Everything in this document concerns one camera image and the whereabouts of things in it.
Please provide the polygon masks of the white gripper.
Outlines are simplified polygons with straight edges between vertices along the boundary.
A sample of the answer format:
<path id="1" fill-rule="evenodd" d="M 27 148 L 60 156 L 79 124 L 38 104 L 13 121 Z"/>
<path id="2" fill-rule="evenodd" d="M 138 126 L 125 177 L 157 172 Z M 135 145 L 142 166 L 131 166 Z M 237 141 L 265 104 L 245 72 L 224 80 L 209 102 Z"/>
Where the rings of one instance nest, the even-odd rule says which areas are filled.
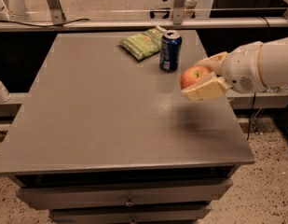
<path id="1" fill-rule="evenodd" d="M 190 101 L 223 97 L 231 88 L 239 93 L 262 92 L 266 89 L 259 75 L 259 54 L 262 42 L 242 45 L 232 52 L 217 53 L 204 58 L 196 65 L 207 67 L 211 73 L 196 84 L 182 89 Z"/>

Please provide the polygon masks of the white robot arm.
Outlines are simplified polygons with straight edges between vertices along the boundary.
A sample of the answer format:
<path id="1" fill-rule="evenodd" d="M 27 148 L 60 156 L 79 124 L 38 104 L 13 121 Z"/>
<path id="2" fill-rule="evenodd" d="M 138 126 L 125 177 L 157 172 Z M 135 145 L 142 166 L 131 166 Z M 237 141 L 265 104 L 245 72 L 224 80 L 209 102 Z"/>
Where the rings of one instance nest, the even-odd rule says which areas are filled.
<path id="1" fill-rule="evenodd" d="M 288 37 L 202 59 L 182 73 L 180 86 L 190 101 L 222 97 L 228 90 L 252 93 L 288 87 Z"/>

